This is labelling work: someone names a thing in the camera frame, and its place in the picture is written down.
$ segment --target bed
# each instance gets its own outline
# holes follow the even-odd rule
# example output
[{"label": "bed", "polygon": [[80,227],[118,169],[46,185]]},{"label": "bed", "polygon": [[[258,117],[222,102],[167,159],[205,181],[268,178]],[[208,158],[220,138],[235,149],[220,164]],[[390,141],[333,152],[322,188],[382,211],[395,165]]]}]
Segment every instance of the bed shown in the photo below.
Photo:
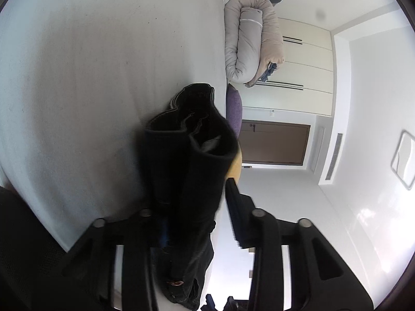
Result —
[{"label": "bed", "polygon": [[0,165],[68,250],[143,196],[136,138],[184,86],[225,115],[225,0],[9,0],[0,13]]}]

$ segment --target purple pillow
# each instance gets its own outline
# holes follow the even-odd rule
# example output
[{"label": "purple pillow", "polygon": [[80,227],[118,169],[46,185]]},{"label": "purple pillow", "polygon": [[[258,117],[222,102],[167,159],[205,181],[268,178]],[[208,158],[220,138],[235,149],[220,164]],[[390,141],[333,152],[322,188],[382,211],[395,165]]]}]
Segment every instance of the purple pillow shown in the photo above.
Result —
[{"label": "purple pillow", "polygon": [[242,125],[242,99],[232,84],[228,84],[226,90],[226,120],[238,137]]}]

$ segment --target door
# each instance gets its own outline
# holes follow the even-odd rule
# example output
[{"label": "door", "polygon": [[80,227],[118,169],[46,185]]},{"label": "door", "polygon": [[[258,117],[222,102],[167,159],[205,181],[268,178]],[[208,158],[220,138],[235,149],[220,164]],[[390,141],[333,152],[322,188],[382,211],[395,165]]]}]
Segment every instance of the door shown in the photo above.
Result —
[{"label": "door", "polygon": [[310,125],[243,120],[242,162],[302,166]]}]

